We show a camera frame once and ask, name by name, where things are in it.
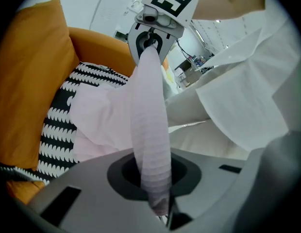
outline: black slot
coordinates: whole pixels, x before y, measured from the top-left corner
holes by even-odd
[[[81,189],[70,186],[66,187],[40,216],[58,227],[80,192]]]
[[[241,168],[239,167],[236,167],[236,166],[229,166],[229,165],[221,165],[219,167],[219,169],[223,169],[225,171],[229,171],[229,172],[232,172],[232,173],[240,173],[241,172]]]

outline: ceiling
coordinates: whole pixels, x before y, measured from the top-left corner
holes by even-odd
[[[198,30],[205,46],[216,54],[226,46],[232,45],[247,34],[259,29],[263,23],[264,12],[252,12],[243,17],[222,20],[220,23],[208,20],[193,20],[192,26]]]

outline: orange pillow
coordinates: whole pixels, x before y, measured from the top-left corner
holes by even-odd
[[[0,162],[36,168],[44,118],[79,63],[60,0],[19,11],[0,45]]]
[[[45,184],[42,181],[7,181],[6,187],[11,197],[27,204]]]

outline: black and white patterned cushion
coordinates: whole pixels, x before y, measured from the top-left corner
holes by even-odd
[[[120,87],[128,77],[108,67],[82,63],[73,70],[54,96],[44,120],[41,134],[37,171],[15,167],[20,176],[29,180],[41,180],[49,184],[77,163],[72,152],[76,127],[69,120],[71,101],[80,83],[98,86],[107,83]]]

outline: pink towel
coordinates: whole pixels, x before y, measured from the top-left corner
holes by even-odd
[[[157,215],[168,211],[171,153],[157,50],[147,48],[128,83],[120,88],[81,83],[71,103],[70,120],[77,127],[73,151],[79,161],[134,149]]]

